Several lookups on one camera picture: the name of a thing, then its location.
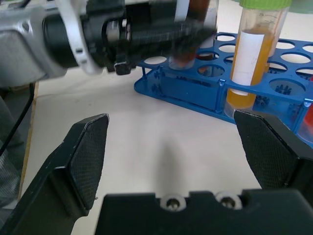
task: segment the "wooden edge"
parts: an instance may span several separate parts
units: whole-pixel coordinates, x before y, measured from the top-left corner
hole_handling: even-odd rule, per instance
[[[20,182],[20,189],[19,189],[19,197],[18,200],[22,197],[22,188],[24,184],[26,169],[27,169],[27,163],[28,163],[28,157],[29,157],[29,151],[30,151],[30,144],[31,144],[31,137],[33,134],[33,126],[34,126],[34,116],[35,116],[35,109],[36,109],[36,102],[37,102],[37,95],[38,95],[38,87],[39,83],[36,82],[35,84],[35,93],[34,93],[34,100],[31,107],[31,118],[30,118],[30,126],[28,130],[27,135],[27,143],[26,143],[26,149],[25,149],[25,155],[24,155],[24,163],[23,163],[23,169],[22,169],[22,175],[21,175],[21,182]]]

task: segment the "black cable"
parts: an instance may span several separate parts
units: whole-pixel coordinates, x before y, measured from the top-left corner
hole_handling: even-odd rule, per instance
[[[16,8],[25,8],[31,0],[23,0]]]
[[[19,119],[17,120],[17,122],[14,124],[10,134],[8,135],[8,137],[6,138],[5,142],[3,143],[1,149],[0,149],[0,156],[4,153],[4,151],[6,150],[7,146],[9,145],[10,141],[12,140],[15,132],[17,131],[19,125],[21,124],[22,120],[24,119],[28,109],[30,108],[33,100],[34,100],[34,96],[35,96],[35,85],[34,83],[29,84],[29,99],[28,102],[26,103]]]

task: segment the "red object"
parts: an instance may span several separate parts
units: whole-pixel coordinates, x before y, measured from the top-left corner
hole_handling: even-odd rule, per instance
[[[306,125],[308,126],[310,132],[313,133],[313,104],[311,104],[307,115],[304,118],[304,122],[306,123]]]

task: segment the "green cap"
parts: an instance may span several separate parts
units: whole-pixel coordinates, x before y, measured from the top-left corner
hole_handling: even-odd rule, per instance
[[[240,6],[248,9],[275,10],[290,6],[292,0],[240,0]]]

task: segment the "white table surface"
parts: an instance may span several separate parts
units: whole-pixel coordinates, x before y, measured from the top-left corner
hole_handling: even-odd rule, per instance
[[[241,7],[220,0],[219,31],[237,32]],[[282,38],[313,41],[313,15],[289,13]],[[22,191],[72,124],[101,113],[110,115],[106,154],[97,197],[73,235],[92,235],[107,193],[192,190],[240,193],[259,188],[246,161],[234,124],[202,115],[134,91],[141,77],[104,73],[88,77],[70,70],[66,77],[39,83],[33,134]]]

